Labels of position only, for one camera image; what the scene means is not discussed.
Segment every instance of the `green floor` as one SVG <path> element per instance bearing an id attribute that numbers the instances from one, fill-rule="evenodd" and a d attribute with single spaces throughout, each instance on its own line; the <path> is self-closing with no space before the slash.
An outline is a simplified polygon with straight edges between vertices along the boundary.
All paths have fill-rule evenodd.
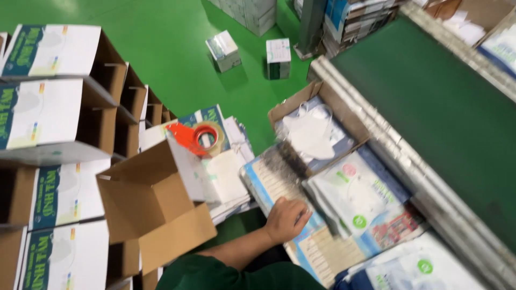
<path id="1" fill-rule="evenodd" d="M 278 0 L 278 23 L 261 38 L 207 0 L 5 0 L 0 31 L 23 24 L 100 25 L 146 84 L 177 116 L 220 104 L 247 129 L 256 155 L 271 146 L 274 134 L 267 112 L 306 85 L 309 62 L 292 51 L 291 76 L 265 78 L 265 41 L 289 37 L 297 42 L 299 20 L 287 0 Z M 239 47 L 242 65 L 215 72 L 204 41 L 228 30 Z M 219 226 L 221 243 L 263 223 L 260 210 L 234 216 Z"/>

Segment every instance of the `worker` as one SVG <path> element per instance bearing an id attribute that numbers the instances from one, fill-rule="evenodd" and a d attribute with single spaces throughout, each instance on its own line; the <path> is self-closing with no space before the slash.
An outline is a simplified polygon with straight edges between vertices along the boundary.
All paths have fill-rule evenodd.
<path id="1" fill-rule="evenodd" d="M 325 289 L 292 262 L 243 271 L 266 250 L 299 235 L 311 215 L 305 202 L 281 197 L 272 207 L 265 226 L 220 246 L 178 258 L 165 270 L 156 290 Z"/>

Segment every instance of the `white face mask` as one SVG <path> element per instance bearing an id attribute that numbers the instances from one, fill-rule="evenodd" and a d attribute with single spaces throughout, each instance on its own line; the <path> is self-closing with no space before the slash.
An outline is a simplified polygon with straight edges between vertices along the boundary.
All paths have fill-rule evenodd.
<path id="1" fill-rule="evenodd" d="M 315 159 L 330 159 L 335 151 L 330 143 L 330 119 L 315 117 L 310 112 L 298 117 L 285 116 L 283 123 L 288 129 L 288 139 L 294 150 Z"/>

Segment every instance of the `green sleeve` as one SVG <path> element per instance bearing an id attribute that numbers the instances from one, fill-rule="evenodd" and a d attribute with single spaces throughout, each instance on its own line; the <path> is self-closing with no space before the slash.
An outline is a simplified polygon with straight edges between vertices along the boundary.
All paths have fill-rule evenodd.
<path id="1" fill-rule="evenodd" d="M 214 257 L 185 255 L 163 273 L 156 290 L 325 289 L 303 268 L 279 262 L 253 273 L 239 272 Z"/>

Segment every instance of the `green conveyor belt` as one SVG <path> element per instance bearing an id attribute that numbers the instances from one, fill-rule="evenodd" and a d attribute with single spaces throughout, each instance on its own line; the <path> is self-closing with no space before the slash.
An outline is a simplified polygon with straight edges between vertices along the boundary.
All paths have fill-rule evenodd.
<path id="1" fill-rule="evenodd" d="M 403 16 L 332 63 L 516 253 L 516 104 Z"/>

